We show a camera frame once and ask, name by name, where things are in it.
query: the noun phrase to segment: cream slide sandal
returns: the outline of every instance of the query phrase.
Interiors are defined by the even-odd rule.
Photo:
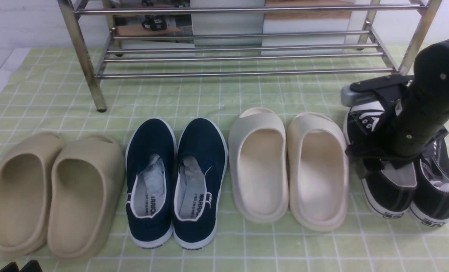
[[[243,112],[229,132],[229,162],[238,211],[255,223],[271,223],[288,209],[286,136],[272,110]]]
[[[112,138],[70,143],[52,170],[48,247],[58,258],[95,255],[107,240],[125,175],[124,155]]]
[[[328,117],[304,112],[287,131],[290,210],[314,231],[340,227],[347,215],[349,161],[340,128]]]
[[[14,146],[0,164],[0,254],[26,255],[46,241],[51,167],[65,143],[38,133]]]

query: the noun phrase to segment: sneaker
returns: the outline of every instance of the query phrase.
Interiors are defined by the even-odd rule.
[[[449,221],[449,157],[444,139],[433,147],[431,157],[414,162],[419,186],[410,210],[422,224],[440,227]]]
[[[125,152],[127,217],[133,242],[142,248],[162,246],[172,236],[172,169],[176,137],[164,120],[145,121]]]
[[[174,237],[184,249],[196,250],[216,235],[221,185],[228,164],[226,141],[211,120],[197,118],[184,129],[177,163]]]
[[[378,101],[351,108],[343,126],[347,144],[364,141],[383,113],[384,108]],[[365,168],[363,161],[357,163],[358,168]],[[390,162],[381,161],[381,164],[382,170],[362,179],[366,203],[376,215],[400,218],[409,208],[417,188],[414,165],[410,163],[395,169]]]

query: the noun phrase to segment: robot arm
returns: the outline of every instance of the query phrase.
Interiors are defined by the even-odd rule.
[[[422,50],[414,74],[369,79],[342,89],[345,106],[379,100],[385,108],[368,141],[349,146],[349,155],[407,163],[424,153],[433,139],[447,134],[443,126],[449,120],[449,40]]]

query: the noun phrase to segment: metal shoe rack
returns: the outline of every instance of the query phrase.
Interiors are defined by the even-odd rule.
[[[247,7],[247,8],[112,8],[110,0],[102,0],[103,9],[87,9],[88,0],[57,0],[63,14],[69,35],[72,39],[78,60],[82,66],[86,82],[93,97],[97,110],[105,112],[107,106],[100,90],[101,79],[148,79],[168,77],[222,77],[222,76],[281,76],[296,74],[345,74],[345,73],[401,73],[407,74],[419,52],[431,23],[441,5],[442,0],[409,0],[401,5],[385,5],[380,0],[371,0],[369,5],[334,5],[334,6],[306,6],[306,7]],[[416,10],[421,20],[409,43],[402,63],[397,65],[386,46],[373,28],[377,11],[385,10]],[[193,35],[193,36],[119,36],[115,26],[116,15],[145,15],[145,14],[212,14],[212,13],[268,13],[268,12],[310,12],[310,11],[367,11],[366,20],[358,31],[327,31],[327,32],[300,32],[300,33],[256,33],[256,34],[226,34],[226,35]],[[85,40],[78,20],[81,16],[106,16],[109,35],[105,43],[104,52],[96,69],[90,60]],[[241,39],[265,37],[292,37],[292,36],[357,36],[357,44],[343,45],[300,45],[300,46],[229,46],[229,47],[202,47],[186,49],[122,49],[121,42],[128,40],[197,40],[197,39]],[[341,54],[295,54],[277,56],[217,56],[207,57],[197,55],[194,57],[122,57],[114,55],[152,54],[152,53],[221,53],[245,51],[286,51],[286,50],[314,50],[314,49],[363,49],[374,48],[376,52],[353,52]],[[288,71],[246,71],[246,72],[203,72],[203,73],[159,73],[159,74],[103,74],[105,66],[113,63],[155,63],[155,62],[224,62],[245,60],[286,60],[306,59],[319,57],[381,57],[386,68],[354,68],[354,69],[317,69],[317,70],[288,70]]]

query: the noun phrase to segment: green checkered mat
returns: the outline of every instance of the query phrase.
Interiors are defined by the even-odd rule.
[[[399,59],[405,48],[392,46],[390,51]],[[94,60],[100,55],[97,50],[90,53]],[[380,64],[380,58],[194,62],[113,65],[107,72],[383,67]],[[98,113],[73,49],[34,49],[0,95],[0,160],[12,146],[37,131],[56,131],[66,141],[85,134],[108,134],[124,148],[133,131],[150,117],[165,119],[178,137],[186,124],[199,116],[214,120],[227,138],[233,120],[250,107],[268,107],[285,124],[304,111],[325,114],[342,124],[347,108],[340,105],[340,88],[373,76],[378,74],[108,80],[102,81],[102,91],[109,110]],[[316,233],[298,224],[290,212],[275,224],[244,220],[233,203],[227,172],[217,236],[198,251],[183,250],[174,239],[154,250],[135,246],[129,237],[125,191],[108,241],[98,256],[57,261],[43,246],[17,259],[19,266],[37,259],[45,272],[449,272],[449,224],[432,229],[409,215],[386,221],[371,214],[354,173],[343,226]],[[0,268],[8,262],[0,258]]]

